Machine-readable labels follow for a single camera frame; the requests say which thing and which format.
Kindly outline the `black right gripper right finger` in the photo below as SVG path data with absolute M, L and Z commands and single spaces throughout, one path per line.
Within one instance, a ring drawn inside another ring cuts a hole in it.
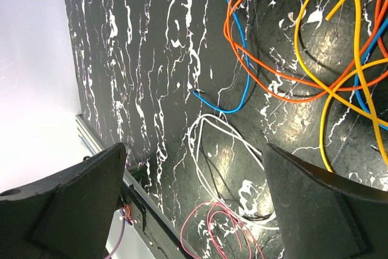
M 263 165 L 287 258 L 387 258 L 387 192 L 266 144 Z

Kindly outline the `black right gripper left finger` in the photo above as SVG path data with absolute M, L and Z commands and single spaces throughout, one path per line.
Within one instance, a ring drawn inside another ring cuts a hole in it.
M 1 258 L 102 258 L 125 162 L 117 143 L 1 193 Z

